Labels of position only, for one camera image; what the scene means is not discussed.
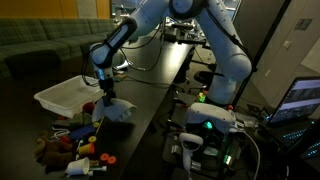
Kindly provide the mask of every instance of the box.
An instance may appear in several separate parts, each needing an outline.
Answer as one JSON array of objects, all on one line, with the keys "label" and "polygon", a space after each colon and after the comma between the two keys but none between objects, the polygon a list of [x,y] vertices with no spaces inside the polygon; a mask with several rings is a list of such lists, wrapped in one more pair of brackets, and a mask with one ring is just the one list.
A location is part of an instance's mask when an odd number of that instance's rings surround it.
[{"label": "box", "polygon": [[[97,84],[98,79],[85,77],[90,84]],[[62,116],[73,118],[82,112],[82,106],[95,102],[104,95],[99,85],[87,86],[81,75],[66,80],[34,95],[41,106]]]}]

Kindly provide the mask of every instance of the black tabletop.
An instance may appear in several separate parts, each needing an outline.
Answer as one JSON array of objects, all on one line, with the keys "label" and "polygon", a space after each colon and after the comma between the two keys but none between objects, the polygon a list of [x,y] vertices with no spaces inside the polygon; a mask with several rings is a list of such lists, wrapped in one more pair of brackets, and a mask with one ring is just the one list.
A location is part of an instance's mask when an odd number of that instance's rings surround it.
[{"label": "black tabletop", "polygon": [[[144,37],[130,47],[144,44],[150,37]],[[155,63],[160,48],[159,39],[140,49],[124,50],[134,67],[148,69]],[[108,167],[103,174],[109,179],[118,179],[126,168],[139,141],[160,106],[168,87],[179,70],[190,46],[164,42],[157,65],[152,71],[142,72],[131,68],[126,72],[132,78],[116,83],[114,90],[120,99],[137,106],[137,110],[126,123],[104,121],[97,135],[96,154],[109,153],[117,157],[117,163]],[[33,157],[35,140],[42,130],[50,130],[57,115],[41,108],[33,96],[39,91],[79,74],[82,60],[75,58],[62,63],[59,69],[16,80],[11,77],[1,82],[1,177],[12,179],[57,179],[63,172],[45,174],[45,168]]]}]

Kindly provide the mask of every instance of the computer monitor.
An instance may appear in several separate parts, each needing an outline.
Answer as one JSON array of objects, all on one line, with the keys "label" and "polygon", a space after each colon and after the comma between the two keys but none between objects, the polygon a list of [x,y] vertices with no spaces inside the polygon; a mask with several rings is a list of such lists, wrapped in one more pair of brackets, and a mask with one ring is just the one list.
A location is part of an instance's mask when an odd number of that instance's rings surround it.
[{"label": "computer monitor", "polygon": [[291,84],[269,125],[282,124],[291,120],[306,119],[320,105],[320,76],[297,77]]}]

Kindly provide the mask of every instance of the wall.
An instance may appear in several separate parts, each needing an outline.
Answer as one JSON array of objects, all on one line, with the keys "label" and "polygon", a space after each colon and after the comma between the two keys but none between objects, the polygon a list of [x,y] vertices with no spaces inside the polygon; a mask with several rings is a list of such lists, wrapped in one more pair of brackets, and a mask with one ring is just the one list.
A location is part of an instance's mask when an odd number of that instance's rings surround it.
[{"label": "wall", "polygon": [[242,0],[234,26],[252,57],[258,52],[284,0]]},{"label": "wall", "polygon": [[112,0],[114,5],[123,5],[125,7],[138,7],[142,0]]},{"label": "wall", "polygon": [[[258,64],[259,71],[251,78],[273,107],[276,107],[281,101],[295,77],[320,75],[301,65],[320,37],[319,9],[318,0],[292,0],[261,57]],[[294,29],[301,18],[313,19],[306,31]],[[289,48],[282,46],[285,41],[292,42]]]},{"label": "wall", "polygon": [[[110,18],[110,0],[96,0],[98,18]],[[1,0],[2,18],[78,18],[76,0]]]}]

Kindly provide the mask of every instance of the stuffed toy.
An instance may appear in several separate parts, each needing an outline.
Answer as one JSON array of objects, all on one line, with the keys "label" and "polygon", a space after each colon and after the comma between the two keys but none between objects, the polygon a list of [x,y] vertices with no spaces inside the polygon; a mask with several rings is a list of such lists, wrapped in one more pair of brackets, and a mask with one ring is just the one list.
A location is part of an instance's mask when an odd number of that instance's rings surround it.
[{"label": "stuffed toy", "polygon": [[74,161],[72,144],[60,140],[51,142],[48,131],[41,132],[36,143],[34,154],[42,166],[64,168],[69,162]]}]

